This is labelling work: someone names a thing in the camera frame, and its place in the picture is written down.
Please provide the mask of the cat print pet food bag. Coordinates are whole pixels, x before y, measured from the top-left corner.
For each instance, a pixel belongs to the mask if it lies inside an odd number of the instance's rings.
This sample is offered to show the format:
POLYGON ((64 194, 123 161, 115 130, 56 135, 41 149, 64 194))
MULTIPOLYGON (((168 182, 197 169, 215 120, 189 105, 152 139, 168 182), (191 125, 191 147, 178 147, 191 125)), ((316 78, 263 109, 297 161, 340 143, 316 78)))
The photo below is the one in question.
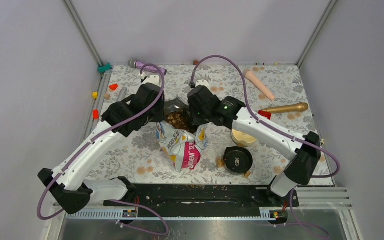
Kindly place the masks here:
POLYGON ((164 104, 164 120, 155 124, 156 140, 176 171, 194 170, 208 146, 207 126, 194 126, 195 132, 175 129, 167 122, 170 113, 185 111, 191 122, 189 106, 179 97, 164 104))

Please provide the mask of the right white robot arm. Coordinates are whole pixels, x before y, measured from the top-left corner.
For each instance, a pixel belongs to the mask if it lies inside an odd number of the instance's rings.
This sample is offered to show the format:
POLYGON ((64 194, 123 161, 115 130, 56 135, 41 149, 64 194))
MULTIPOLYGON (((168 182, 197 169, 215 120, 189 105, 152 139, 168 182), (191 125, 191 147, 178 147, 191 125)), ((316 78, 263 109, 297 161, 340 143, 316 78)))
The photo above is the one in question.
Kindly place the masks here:
POLYGON ((321 158, 320 137, 290 131, 257 116, 246 104, 228 96, 220 100, 206 86, 193 88, 187 95, 191 119, 195 125, 213 123, 250 135, 283 155, 289 164, 269 184, 267 201, 281 205, 298 185, 308 185, 321 158))

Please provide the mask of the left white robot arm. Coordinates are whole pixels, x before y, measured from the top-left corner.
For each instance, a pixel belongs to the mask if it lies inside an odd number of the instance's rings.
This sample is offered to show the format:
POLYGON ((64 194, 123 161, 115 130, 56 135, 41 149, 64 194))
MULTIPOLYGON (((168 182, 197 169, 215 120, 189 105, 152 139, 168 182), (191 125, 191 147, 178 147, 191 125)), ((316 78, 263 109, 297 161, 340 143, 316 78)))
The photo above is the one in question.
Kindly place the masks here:
POLYGON ((62 210, 75 214, 89 203, 118 200, 128 206, 135 200, 133 185, 125 177, 88 180, 101 159, 121 140, 164 116, 164 86, 142 83, 135 94, 110 105, 86 140, 54 169, 43 168, 38 178, 62 210))

